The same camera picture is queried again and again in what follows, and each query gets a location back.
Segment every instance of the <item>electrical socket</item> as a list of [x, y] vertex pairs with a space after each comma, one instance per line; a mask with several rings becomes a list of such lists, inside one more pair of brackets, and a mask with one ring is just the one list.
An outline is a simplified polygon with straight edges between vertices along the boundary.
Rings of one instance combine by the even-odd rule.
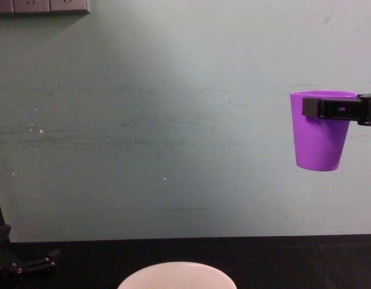
[[49, 0], [14, 0], [15, 13], [50, 12]]
[[50, 0], [52, 12], [89, 13], [89, 0]]
[[0, 0], [0, 14], [14, 13], [13, 0]]

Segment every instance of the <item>table surface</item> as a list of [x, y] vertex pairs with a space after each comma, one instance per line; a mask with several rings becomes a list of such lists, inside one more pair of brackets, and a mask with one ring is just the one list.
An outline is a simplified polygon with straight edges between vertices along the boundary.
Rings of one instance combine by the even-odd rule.
[[327, 237], [194, 238], [18, 243], [24, 260], [53, 249], [61, 259], [52, 279], [24, 289], [116, 289], [153, 264], [191, 261], [213, 266], [238, 289], [371, 288], [371, 235]]

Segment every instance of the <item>black stand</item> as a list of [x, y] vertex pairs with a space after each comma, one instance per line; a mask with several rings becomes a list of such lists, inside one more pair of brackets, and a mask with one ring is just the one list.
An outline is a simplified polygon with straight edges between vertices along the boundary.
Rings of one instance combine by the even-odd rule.
[[10, 229], [9, 225], [0, 227], [0, 289], [20, 289], [28, 278], [51, 276], [60, 252], [54, 250], [42, 259], [23, 262], [7, 249]]
[[302, 114], [320, 119], [353, 120], [371, 126], [371, 94], [357, 98], [304, 98]]

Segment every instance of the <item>plastic cup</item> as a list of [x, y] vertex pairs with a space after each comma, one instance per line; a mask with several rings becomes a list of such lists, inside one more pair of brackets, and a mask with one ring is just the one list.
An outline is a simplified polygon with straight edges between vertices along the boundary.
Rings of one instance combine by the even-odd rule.
[[223, 272], [210, 266], [189, 262], [153, 265], [132, 274], [119, 289], [236, 289]]
[[290, 94], [296, 164], [307, 170], [338, 169], [349, 121], [302, 115], [303, 98], [356, 98], [354, 92], [311, 91]]

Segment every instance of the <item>wall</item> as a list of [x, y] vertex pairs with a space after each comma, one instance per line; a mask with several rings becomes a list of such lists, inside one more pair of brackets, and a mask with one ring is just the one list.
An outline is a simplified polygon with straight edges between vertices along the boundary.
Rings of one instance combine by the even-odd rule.
[[14, 241], [371, 233], [371, 128], [295, 165], [288, 93], [371, 92], [371, 0], [101, 0], [0, 19]]

